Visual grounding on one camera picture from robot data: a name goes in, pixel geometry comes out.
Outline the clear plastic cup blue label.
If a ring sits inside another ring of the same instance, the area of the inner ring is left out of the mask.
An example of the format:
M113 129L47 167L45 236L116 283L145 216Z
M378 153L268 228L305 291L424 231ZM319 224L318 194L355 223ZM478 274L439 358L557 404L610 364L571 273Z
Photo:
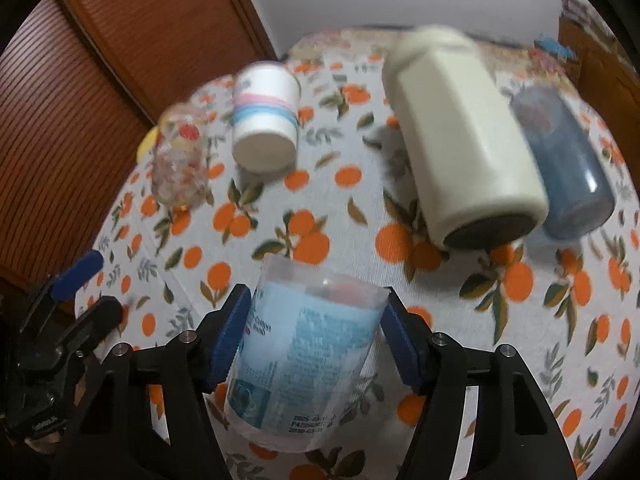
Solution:
M390 292L269 255L229 378L224 414L262 448L303 453L335 430Z

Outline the translucent blue plastic cup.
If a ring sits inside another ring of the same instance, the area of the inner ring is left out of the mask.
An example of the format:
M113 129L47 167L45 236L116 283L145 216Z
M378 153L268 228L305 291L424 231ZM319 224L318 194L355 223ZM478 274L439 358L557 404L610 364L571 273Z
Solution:
M615 197L596 151L557 88L525 87L511 108L534 154L549 201L544 230L577 240L612 216Z

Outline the cream faceted ceramic cup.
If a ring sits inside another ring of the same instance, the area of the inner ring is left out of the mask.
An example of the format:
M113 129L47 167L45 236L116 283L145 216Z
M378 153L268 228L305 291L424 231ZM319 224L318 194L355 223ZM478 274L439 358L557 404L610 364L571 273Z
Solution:
M493 248L544 222L533 153L480 58L433 52L399 67L386 56L382 81L434 245Z

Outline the white paper cup striped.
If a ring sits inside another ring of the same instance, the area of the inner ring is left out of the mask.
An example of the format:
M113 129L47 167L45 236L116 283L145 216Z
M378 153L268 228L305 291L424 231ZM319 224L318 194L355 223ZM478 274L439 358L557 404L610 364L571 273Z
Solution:
M272 174L297 157L302 87L283 64L257 62L243 68L232 90L232 155L253 174Z

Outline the orange print tablecloth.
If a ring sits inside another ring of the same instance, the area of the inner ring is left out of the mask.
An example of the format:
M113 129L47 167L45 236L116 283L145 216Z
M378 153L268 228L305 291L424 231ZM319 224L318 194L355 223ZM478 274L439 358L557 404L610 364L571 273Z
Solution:
M398 121L377 55L291 62L302 86L295 168L264 180L231 154L232 81L191 96L207 120L208 196L171 214L140 162L96 238L103 270L77 313L114 296L110 335L160 346L219 308L233 285L255 285L265 255L320 263L392 286L404 305L467 347L518 349L590 479L631 435L639 399L639 201L604 120L573 89L563 96L597 152L616 208L577 242L533 232L491 252L443 252L427 238Z

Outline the clear glass floral print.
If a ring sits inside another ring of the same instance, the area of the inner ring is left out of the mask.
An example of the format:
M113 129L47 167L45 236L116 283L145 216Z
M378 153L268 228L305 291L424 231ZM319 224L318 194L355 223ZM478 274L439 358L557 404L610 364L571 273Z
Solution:
M168 107L157 124L152 193L170 209L198 206L208 192L206 120L190 103Z

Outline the yellow sponge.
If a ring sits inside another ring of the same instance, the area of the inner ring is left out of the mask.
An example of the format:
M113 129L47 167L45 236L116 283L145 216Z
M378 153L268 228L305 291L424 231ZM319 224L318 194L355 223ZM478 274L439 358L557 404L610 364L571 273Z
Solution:
M148 131L143 140L140 142L137 148L137 163L140 164L146 156L148 156L154 148L157 139L158 130L153 127Z

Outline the brown louvered wardrobe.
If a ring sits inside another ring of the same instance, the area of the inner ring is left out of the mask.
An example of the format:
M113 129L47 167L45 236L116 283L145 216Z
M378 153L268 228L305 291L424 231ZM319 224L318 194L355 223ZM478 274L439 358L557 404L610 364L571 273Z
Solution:
M1 0L1 301L91 245L160 114L272 58L250 0Z

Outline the floral bed blanket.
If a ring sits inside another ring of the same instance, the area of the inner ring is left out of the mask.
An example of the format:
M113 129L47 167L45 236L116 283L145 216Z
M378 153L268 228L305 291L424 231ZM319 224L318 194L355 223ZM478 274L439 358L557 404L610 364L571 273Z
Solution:
M288 50L288 57L319 63L330 55L347 61L390 56L393 66L406 67L419 56L433 52L472 54L482 60L491 75L508 73L532 84L576 91L560 61L541 48L506 38L472 35L444 25L324 30L299 39Z

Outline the wooden sideboard cabinet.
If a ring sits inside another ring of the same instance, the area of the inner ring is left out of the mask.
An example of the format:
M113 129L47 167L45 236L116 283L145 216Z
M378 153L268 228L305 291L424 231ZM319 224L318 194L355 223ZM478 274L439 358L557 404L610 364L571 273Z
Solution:
M575 53L567 73L580 95L618 136L639 133L639 75L596 10L561 0L559 43Z

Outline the blue plastic bag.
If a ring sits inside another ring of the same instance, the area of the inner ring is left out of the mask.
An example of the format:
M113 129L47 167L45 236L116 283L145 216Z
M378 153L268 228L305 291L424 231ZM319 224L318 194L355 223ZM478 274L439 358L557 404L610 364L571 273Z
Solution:
M565 47L551 37L541 35L535 39L534 45L537 49L546 52L557 60L576 60L576 53L569 47Z

